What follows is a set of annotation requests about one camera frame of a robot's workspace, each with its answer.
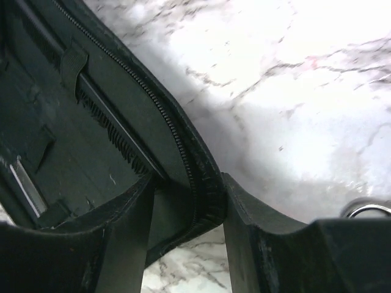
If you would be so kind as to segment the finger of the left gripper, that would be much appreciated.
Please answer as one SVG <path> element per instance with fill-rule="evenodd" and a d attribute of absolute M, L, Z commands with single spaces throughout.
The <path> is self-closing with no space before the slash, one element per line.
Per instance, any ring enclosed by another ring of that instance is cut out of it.
<path fill-rule="evenodd" d="M 30 205 L 36 217 L 41 217 L 47 211 L 48 205 L 34 184 L 28 172 L 21 162 L 21 156 L 17 156 L 15 162 L 10 164 L 10 171 L 18 183 L 24 197 Z"/>

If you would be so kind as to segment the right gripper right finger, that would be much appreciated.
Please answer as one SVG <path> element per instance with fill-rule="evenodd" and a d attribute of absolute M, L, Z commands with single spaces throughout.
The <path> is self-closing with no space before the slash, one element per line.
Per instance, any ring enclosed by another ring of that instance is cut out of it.
<path fill-rule="evenodd" d="M 255 198 L 230 175 L 223 179 L 233 292 L 390 291 L 390 219 L 305 224 Z"/>

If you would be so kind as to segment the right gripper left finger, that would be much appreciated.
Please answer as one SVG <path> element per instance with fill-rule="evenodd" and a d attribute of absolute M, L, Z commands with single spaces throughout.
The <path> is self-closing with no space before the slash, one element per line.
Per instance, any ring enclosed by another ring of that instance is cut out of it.
<path fill-rule="evenodd" d="M 55 229 L 1 223 L 2 292 L 139 292 L 155 180 Z"/>

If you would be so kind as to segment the black hair comb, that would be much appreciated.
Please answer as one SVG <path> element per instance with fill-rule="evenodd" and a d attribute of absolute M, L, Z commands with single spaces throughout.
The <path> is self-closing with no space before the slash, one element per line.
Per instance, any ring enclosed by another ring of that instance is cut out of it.
<path fill-rule="evenodd" d="M 110 142 L 131 164 L 135 173 L 141 175 L 153 170 L 161 179 L 169 179 L 135 130 L 87 74 L 88 54 L 74 40 L 65 46 L 28 1 L 14 3 L 27 22 L 38 48 L 58 70 L 61 83 L 71 98 L 87 109 L 89 115 L 107 130 Z"/>

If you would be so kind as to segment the black zip tool case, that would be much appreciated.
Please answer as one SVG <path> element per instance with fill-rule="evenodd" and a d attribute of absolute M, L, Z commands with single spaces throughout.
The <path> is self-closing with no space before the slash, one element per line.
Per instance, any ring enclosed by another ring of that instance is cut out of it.
<path fill-rule="evenodd" d="M 220 225 L 220 171 L 172 95 L 82 1 L 1 2 L 2 205 L 13 222 L 75 222 L 158 184 L 147 264 Z"/>

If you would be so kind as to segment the silver scissors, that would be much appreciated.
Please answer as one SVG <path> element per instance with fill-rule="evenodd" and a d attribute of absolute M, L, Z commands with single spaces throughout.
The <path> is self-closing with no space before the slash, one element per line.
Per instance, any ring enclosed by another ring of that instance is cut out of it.
<path fill-rule="evenodd" d="M 358 198 L 342 209 L 340 217 L 390 217 L 390 200 Z"/>

